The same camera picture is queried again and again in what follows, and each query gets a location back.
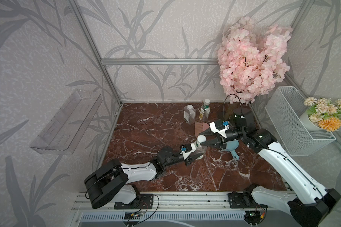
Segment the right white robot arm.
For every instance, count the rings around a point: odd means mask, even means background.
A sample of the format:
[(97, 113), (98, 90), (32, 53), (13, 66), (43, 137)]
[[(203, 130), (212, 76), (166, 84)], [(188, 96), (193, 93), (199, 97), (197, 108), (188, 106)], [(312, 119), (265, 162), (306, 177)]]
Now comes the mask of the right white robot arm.
[(242, 114), (237, 109), (234, 124), (221, 119), (209, 123), (209, 127), (200, 134), (215, 138), (202, 143), (220, 150), (227, 149), (227, 143), (241, 140), (247, 147), (266, 160), (291, 186), (291, 191), (274, 191), (258, 184), (252, 184), (243, 190), (246, 206), (252, 202), (266, 205), (291, 215), (302, 227), (317, 227), (341, 199), (333, 188), (314, 180), (284, 150), (266, 129), (257, 129), (251, 112)]

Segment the square clear plastic bottle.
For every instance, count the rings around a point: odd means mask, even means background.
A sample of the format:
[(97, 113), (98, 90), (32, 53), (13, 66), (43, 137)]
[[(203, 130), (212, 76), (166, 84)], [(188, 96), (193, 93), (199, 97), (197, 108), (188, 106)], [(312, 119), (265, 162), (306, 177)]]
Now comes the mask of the square clear plastic bottle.
[(189, 110), (189, 109), (187, 109), (187, 106), (184, 107), (184, 109), (183, 109), (184, 120), (188, 124), (193, 124), (195, 122), (195, 118), (196, 118), (196, 110), (194, 109), (194, 107), (193, 107), (193, 109)]

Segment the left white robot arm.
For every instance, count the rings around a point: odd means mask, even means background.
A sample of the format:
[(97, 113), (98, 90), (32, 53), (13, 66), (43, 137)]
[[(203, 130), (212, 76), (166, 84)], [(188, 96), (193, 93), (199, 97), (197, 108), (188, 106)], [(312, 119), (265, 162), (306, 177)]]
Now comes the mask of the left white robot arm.
[(185, 144), (181, 145), (178, 152), (165, 146), (154, 159), (143, 164), (128, 165), (121, 163), (119, 159), (113, 159), (85, 178), (85, 197), (90, 200), (93, 209), (110, 202), (131, 204), (140, 196), (132, 183), (159, 179), (167, 167), (181, 162), (188, 166), (201, 159), (205, 152), (204, 148)]

